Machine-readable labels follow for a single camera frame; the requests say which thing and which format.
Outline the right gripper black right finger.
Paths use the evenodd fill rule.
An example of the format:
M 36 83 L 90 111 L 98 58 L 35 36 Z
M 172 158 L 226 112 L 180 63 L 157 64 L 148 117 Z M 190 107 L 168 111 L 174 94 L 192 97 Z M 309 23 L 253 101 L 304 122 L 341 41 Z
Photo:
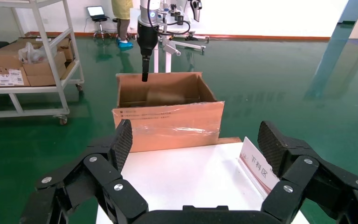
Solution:
M 358 224 L 358 176 L 321 158 L 303 140 L 283 135 L 269 121 L 260 124 L 258 146 L 278 183 L 261 210 L 289 224 L 305 199 L 338 224 Z

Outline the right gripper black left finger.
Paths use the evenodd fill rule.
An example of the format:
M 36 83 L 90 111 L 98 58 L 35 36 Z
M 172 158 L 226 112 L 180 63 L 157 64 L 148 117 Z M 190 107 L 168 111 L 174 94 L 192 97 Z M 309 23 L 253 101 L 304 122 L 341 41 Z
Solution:
M 22 224 L 66 224 L 80 204 L 95 198 L 115 224 L 132 224 L 147 213 L 148 203 L 121 172 L 133 142 L 131 122 L 86 147 L 70 163 L 43 175 L 20 216 Z

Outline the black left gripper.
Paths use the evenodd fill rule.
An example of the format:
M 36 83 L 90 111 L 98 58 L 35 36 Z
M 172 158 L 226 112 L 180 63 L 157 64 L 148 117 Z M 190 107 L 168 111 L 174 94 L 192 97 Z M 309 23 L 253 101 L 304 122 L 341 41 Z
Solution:
M 156 30 L 158 30 L 158 25 L 152 28 L 150 25 L 138 22 L 137 43 L 142 55 L 142 82 L 148 81 L 150 56 L 158 43 L 158 33 Z

